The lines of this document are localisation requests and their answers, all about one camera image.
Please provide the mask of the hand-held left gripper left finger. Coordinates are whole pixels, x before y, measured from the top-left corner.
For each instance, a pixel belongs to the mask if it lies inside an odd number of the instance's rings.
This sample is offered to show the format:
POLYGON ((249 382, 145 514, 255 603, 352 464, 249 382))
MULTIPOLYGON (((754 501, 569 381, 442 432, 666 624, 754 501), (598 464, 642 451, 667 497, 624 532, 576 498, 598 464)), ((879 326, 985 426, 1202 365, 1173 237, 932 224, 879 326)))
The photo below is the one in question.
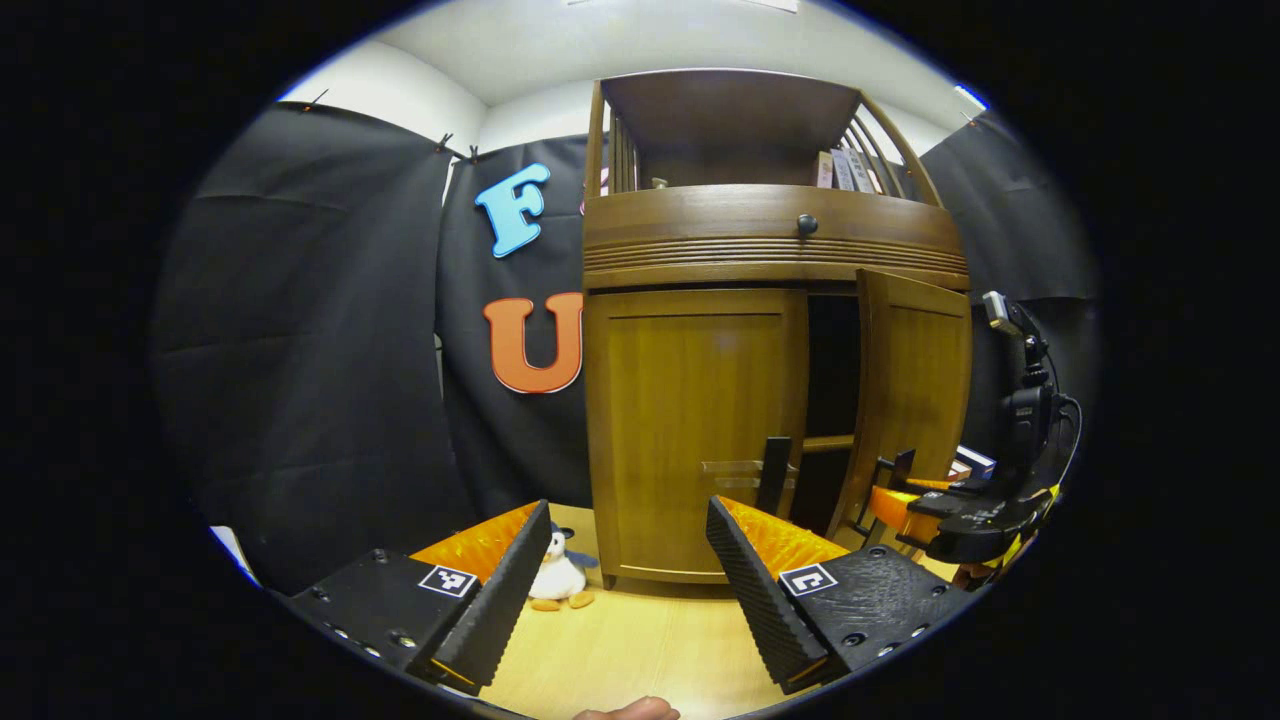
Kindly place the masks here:
POLYGON ((539 500, 415 553, 370 550, 280 602, 385 670, 477 696, 495 678, 550 533, 539 500))

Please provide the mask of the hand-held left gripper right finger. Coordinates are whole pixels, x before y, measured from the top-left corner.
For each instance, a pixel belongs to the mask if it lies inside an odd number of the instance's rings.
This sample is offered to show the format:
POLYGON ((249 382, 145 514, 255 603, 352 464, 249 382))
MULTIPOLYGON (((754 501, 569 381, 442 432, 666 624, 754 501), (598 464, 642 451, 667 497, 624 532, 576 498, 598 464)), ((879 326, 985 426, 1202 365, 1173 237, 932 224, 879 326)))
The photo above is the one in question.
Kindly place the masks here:
POLYGON ((887 546, 850 551, 719 495, 705 536, 786 694, 873 673, 979 598, 887 546))

